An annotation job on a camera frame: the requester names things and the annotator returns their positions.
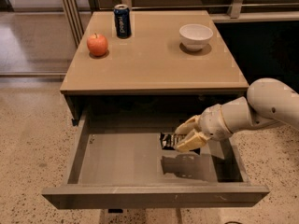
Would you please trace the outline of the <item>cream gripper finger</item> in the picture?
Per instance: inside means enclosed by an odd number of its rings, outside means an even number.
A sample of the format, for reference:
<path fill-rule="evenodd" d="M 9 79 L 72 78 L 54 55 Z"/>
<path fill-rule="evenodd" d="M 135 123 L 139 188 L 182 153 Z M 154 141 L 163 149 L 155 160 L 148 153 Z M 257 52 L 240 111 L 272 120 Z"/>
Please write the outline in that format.
<path fill-rule="evenodd" d="M 175 145 L 175 150 L 178 152 L 187 152 L 196 150 L 206 145 L 209 137 L 202 132 L 191 130 L 182 140 Z"/>
<path fill-rule="evenodd" d="M 198 132 L 200 130 L 199 119 L 199 115 L 190 117 L 176 128 L 175 134 L 188 134 L 192 130 Z"/>

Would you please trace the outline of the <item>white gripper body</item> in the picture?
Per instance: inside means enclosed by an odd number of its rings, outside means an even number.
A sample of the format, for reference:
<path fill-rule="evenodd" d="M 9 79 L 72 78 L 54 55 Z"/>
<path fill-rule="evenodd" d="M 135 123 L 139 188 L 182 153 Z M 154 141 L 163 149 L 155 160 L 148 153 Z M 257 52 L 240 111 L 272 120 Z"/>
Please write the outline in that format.
<path fill-rule="evenodd" d="M 221 105 L 213 105 L 200 115 L 199 125 L 201 132 L 208 138 L 220 141 L 233 134 L 228 129 L 221 110 Z"/>

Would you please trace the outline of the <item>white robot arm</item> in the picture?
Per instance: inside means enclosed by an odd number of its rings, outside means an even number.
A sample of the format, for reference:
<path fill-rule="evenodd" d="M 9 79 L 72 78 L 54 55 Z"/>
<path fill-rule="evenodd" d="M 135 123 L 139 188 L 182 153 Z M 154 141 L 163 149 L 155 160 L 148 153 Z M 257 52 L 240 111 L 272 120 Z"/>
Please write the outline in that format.
<path fill-rule="evenodd" d="M 239 131 L 279 124 L 299 129 L 299 94 L 279 80 L 261 78 L 249 86 L 246 97 L 208 107 L 178 126 L 175 134 L 184 138 L 175 144 L 175 150 L 196 150 L 209 140 L 221 141 Z"/>

